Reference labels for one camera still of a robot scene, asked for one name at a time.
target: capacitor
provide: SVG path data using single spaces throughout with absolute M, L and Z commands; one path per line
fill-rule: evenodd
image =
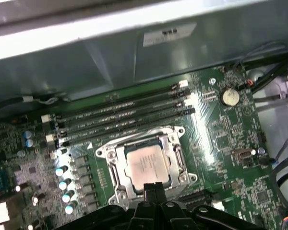
M 71 214 L 76 208 L 76 206 L 77 206 L 77 202 L 75 200 L 73 200 L 72 202 L 69 202 L 68 205 L 65 207 L 65 213 Z
M 33 229 L 35 229 L 38 225 L 39 225 L 39 220 L 36 219 L 36 220 L 33 221 L 32 224 L 30 224 L 30 225 L 28 226 L 28 230 L 33 230 Z
M 25 139 L 30 139 L 30 138 L 34 137 L 34 135 L 35 135 L 35 133 L 34 133 L 34 132 L 31 132 L 31 131 L 29 131 L 29 130 L 27 130 L 27 131 L 25 131 L 25 132 L 23 133 L 23 137 L 24 137 Z
M 68 167 L 64 165 L 64 166 L 57 168 L 55 173 L 57 176 L 62 176 L 67 170 L 68 170 Z
M 60 190 L 65 190 L 67 186 L 72 182 L 70 178 L 65 179 L 64 181 L 61 181 L 59 183 L 59 189 Z
M 20 184 L 20 185 L 17 185 L 17 186 L 15 187 L 15 190 L 16 190 L 16 192 L 20 192 L 21 190 L 27 188 L 28 186 L 29 186 L 28 183 L 22 183 L 22 184 Z
M 22 151 L 22 150 L 19 150 L 19 151 L 17 152 L 17 156 L 19 156 L 19 157 L 24 157 L 24 156 L 25 156 L 25 152 Z
M 259 155 L 264 155 L 265 154 L 265 149 L 262 148 L 262 147 L 259 147 L 257 152 L 258 152 Z
M 240 94 L 233 88 L 225 88 L 220 94 L 220 102 L 224 106 L 232 107 L 236 106 L 240 101 Z
M 67 191 L 63 196 L 62 196 L 62 201 L 64 202 L 64 203 L 68 203 L 70 200 L 71 200 L 71 198 L 72 198 L 72 196 L 75 194 L 75 192 L 73 191 L 73 190 L 69 190 L 69 191 Z
M 59 157 L 59 156 L 61 156 L 62 154 L 64 154 L 64 153 L 66 153 L 67 152 L 67 149 L 58 149 L 57 151 L 56 151 L 56 155 Z
M 39 195 L 33 197 L 33 202 L 37 204 L 41 199 L 45 197 L 46 195 L 44 193 L 40 193 Z
M 32 139 L 28 139 L 25 141 L 25 145 L 28 147 L 28 148 L 31 148 L 34 146 L 34 141 Z

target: gray metal surface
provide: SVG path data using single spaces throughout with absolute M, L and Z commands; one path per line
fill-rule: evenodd
M 264 90 L 257 92 L 254 97 L 271 96 L 281 92 L 288 93 L 288 78 L 276 78 Z M 258 103 L 257 109 L 263 131 L 268 140 L 268 153 L 271 157 L 275 157 L 288 138 L 288 102 L 281 100 L 279 102 Z M 283 161 L 286 157 L 288 157 L 288 147 L 279 161 Z M 287 172 L 288 168 L 279 174 L 278 179 Z M 288 181 L 281 186 L 281 191 L 288 200 Z
M 180 0 L 131 9 L 136 5 L 92 9 L 81 20 L 70 13 L 0 27 L 0 101 L 48 91 L 78 99 L 288 41 L 288 0 Z M 190 36 L 143 47 L 145 33 L 186 23 L 196 24 Z

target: blue capacitor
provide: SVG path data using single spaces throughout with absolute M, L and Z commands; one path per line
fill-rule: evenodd
M 25 145 L 30 148 L 34 145 L 34 141 L 32 139 L 28 139 L 25 141 Z
M 25 132 L 23 133 L 23 137 L 24 137 L 25 139 L 30 139 L 30 138 L 32 138 L 33 136 L 34 136 L 34 133 L 31 132 L 31 131 L 29 131 L 29 130 L 27 130 L 27 131 L 25 131 Z

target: solid capacitor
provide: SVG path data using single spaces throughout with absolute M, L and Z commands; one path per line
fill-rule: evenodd
M 65 179 L 64 181 L 61 181 L 59 183 L 59 189 L 60 190 L 65 190 L 67 186 L 72 182 L 70 178 Z
M 32 224 L 28 226 L 28 230 L 33 230 L 39 225 L 39 220 L 36 219 Z
M 68 192 L 66 192 L 63 196 L 62 196 L 62 201 L 64 203 L 68 203 L 72 196 L 75 194 L 75 192 L 73 190 L 69 190 Z
M 21 190 L 27 188 L 28 186 L 29 186 L 28 183 L 22 183 L 22 184 L 20 184 L 20 185 L 17 185 L 17 186 L 15 187 L 15 190 L 16 190 L 16 192 L 20 192 Z
M 30 138 L 34 137 L 34 132 L 31 132 L 31 131 L 27 130 L 27 131 L 25 131 L 25 132 L 23 133 L 23 137 L 24 137 L 25 139 L 30 139 Z
M 32 146 L 34 146 L 34 141 L 32 139 L 28 139 L 25 141 L 25 145 L 30 148 Z
M 74 200 L 72 202 L 70 202 L 66 207 L 65 207 L 65 213 L 66 214 L 71 214 L 74 209 L 76 208 L 77 206 L 77 202 Z
M 55 173 L 57 176 L 62 176 L 67 170 L 68 170 L 68 167 L 64 165 L 64 166 L 57 168 Z
M 39 195 L 33 197 L 33 202 L 37 204 L 41 199 L 45 197 L 46 197 L 45 193 L 40 193 Z

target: cable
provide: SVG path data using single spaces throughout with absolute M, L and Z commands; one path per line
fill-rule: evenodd
M 282 171 L 284 168 L 288 167 L 288 157 L 283 160 L 280 164 L 278 164 L 273 170 L 272 170 L 272 173 L 271 173 L 271 182 L 272 182 L 272 185 L 276 191 L 276 193 L 278 194 L 278 197 L 279 199 L 281 200 L 281 202 L 284 204 L 284 206 L 286 208 L 288 208 L 288 201 L 285 199 L 284 195 L 282 194 L 282 192 L 280 191 L 280 188 L 276 182 L 276 175 Z
M 42 100 L 38 97 L 33 97 L 33 96 L 22 96 L 22 97 L 15 97 L 15 98 L 10 98 L 7 99 L 5 101 L 0 102 L 0 109 L 12 105 L 12 104 L 16 104 L 16 103 L 27 103 L 27 102 L 39 102 L 41 104 L 53 104 L 58 100 L 58 97 L 50 97 L 47 98 L 46 100 Z
M 254 101 L 255 103 L 271 102 L 271 101 L 277 101 L 277 100 L 286 99 L 286 98 L 288 98 L 288 94 L 278 94 L 278 95 L 272 95 L 268 97 L 254 98 Z
M 286 180 L 288 180 L 288 173 L 286 173 L 285 175 L 283 175 L 278 181 L 278 187 L 282 186 L 283 183 L 286 182 Z
M 257 48 L 249 51 L 248 53 L 246 53 L 244 56 L 242 56 L 242 58 L 240 58 L 239 60 L 236 61 L 236 63 L 234 64 L 233 66 L 233 71 L 235 72 L 235 69 L 237 68 L 237 66 L 242 63 L 245 59 L 247 59 L 250 55 L 252 55 L 253 53 L 257 52 L 257 51 L 260 51 L 266 47 L 269 47 L 269 46 L 274 46 L 274 45 L 283 45 L 287 50 L 288 50 L 288 44 L 282 40 L 276 40 L 276 41 L 271 41 L 271 42 L 268 42 L 268 43 L 265 43 L 261 46 L 258 46 Z
M 252 93 L 256 93 L 259 90 L 263 89 L 266 85 L 268 85 L 271 81 L 273 81 L 277 76 L 281 75 L 288 69 L 288 59 L 279 63 L 266 74 L 264 74 L 257 83 L 251 87 Z
M 273 96 L 268 96 L 268 97 L 261 97 L 261 98 L 254 98 L 255 103 L 260 103 L 260 102 L 271 102 L 271 101 L 277 101 L 280 100 L 280 95 L 273 95 Z
M 278 151 L 277 155 L 275 156 L 275 161 L 277 162 L 279 157 L 282 155 L 282 153 L 284 152 L 285 148 L 287 148 L 288 146 L 288 138 L 285 140 L 283 146 L 280 148 L 280 150 Z

